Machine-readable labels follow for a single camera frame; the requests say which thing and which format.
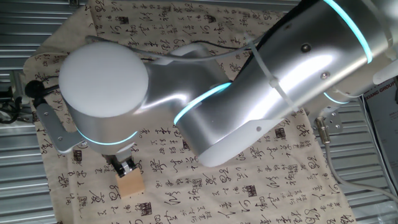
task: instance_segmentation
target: white joint cap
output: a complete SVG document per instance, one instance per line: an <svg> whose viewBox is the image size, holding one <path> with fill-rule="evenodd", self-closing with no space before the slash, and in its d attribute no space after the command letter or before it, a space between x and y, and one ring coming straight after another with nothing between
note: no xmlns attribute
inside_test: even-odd
<svg viewBox="0 0 398 224"><path fill-rule="evenodd" d="M143 101L148 73L140 58L127 47L99 42L84 45L63 62L59 85L75 110L98 118L118 116Z"/></svg>

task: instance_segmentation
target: white cable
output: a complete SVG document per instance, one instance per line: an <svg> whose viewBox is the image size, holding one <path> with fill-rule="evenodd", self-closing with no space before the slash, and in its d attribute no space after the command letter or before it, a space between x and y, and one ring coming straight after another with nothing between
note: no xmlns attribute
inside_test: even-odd
<svg viewBox="0 0 398 224"><path fill-rule="evenodd" d="M264 36L264 34L261 35L260 37L258 37L256 39L256 41L259 42L263 38L263 36ZM86 36L86 40L98 40L98 41L104 41L104 42L112 42L112 41L104 39L102 37L96 37L93 35ZM237 54L245 51L247 48L249 48L248 46L244 46L244 47L241 47L234 51L219 54L219 55L214 55L214 56L209 56L209 57L200 57L200 58L198 58L198 57L189 58L189 57L181 57L181 56L175 56L175 55L161 55L161 54L157 54L157 53L148 52L145 50L135 49L135 48L132 48L129 46L126 46L126 47L128 47L130 50L132 50L135 53L139 53L139 54L146 55L149 57L162 58L162 59L174 60L174 61L179 61L179 62L203 62L203 61L207 61L207 60L216 60L216 59L223 58L223 57L237 55Z"/></svg>
<svg viewBox="0 0 398 224"><path fill-rule="evenodd" d="M347 93L343 93L341 90L337 89L335 86L333 86L333 90L334 90L335 92L338 92L338 93L342 94L343 96L348 97L348 98L358 98L358 97L360 97L360 96L363 95L363 94L361 94L361 95L359 95L359 96L351 96L351 95L349 95L349 94L347 94Z"/></svg>
<svg viewBox="0 0 398 224"><path fill-rule="evenodd" d="M390 193L390 192L386 192L385 190L382 190L382 189L380 189L378 187L373 187L373 186L364 185L364 184L354 184L354 183L348 182L346 180L343 180L337 174L335 168L333 167L333 163L331 161L331 156L330 156L329 143L325 143L325 151L326 151L326 159L328 161L328 165L329 165L330 171L331 171L331 173L333 174L333 176L335 177L335 179L338 182L340 182L340 183L342 183L344 185L350 186L350 187L356 187L356 188L363 189L363 190L372 190L374 192L379 192L379 193L384 194L385 196L393 199L393 201L395 201L396 203L398 203L398 198L395 195L393 195L392 193Z"/></svg>

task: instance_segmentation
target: metal bracket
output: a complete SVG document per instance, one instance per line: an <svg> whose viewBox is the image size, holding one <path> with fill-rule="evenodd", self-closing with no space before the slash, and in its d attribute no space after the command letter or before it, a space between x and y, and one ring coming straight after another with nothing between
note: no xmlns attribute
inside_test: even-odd
<svg viewBox="0 0 398 224"><path fill-rule="evenodd" d="M329 134L337 134L337 133L342 133L343 132L343 125L341 123L341 119L340 116L337 112L337 110L334 110L332 112L330 112L330 110L332 110L334 108L327 108L325 110L322 111L322 113L320 113L319 116L324 117L325 120L325 124L326 124L326 128L328 129ZM311 122L312 122L312 128L314 130L315 134L318 134L318 129L317 126L315 124L315 119L310 118Z"/></svg>
<svg viewBox="0 0 398 224"><path fill-rule="evenodd" d="M69 0L69 7L79 7L79 0Z"/></svg>
<svg viewBox="0 0 398 224"><path fill-rule="evenodd" d="M72 151L74 146L85 141L79 132L69 133L65 130L50 105L42 103L36 109L40 122L47 130L48 136L59 153L67 154Z"/></svg>

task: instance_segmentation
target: corrugated metal wall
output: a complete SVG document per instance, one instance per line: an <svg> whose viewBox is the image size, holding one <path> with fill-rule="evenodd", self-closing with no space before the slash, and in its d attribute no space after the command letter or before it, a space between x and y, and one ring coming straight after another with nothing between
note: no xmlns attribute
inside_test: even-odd
<svg viewBox="0 0 398 224"><path fill-rule="evenodd" d="M298 2L206 1L283 12ZM10 85L11 70L22 70L25 60L74 11L66 0L0 0L0 91ZM360 104L344 105L340 113L344 133L332 136L332 155L338 173L347 180L388 189L389 182ZM39 147L33 124L0 126L0 223L56 223ZM341 187L360 224L398 217L393 203L385 196Z"/></svg>

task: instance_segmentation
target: connector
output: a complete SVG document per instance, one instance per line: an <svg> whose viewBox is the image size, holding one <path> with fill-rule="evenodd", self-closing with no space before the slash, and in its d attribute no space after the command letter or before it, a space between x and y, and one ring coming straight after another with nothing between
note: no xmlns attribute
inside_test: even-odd
<svg viewBox="0 0 398 224"><path fill-rule="evenodd" d="M325 124L325 119L322 117L319 117L315 120L315 124L318 128L319 136L321 137L322 143L323 144L330 143L329 132L328 132L328 128L326 127L326 124Z"/></svg>

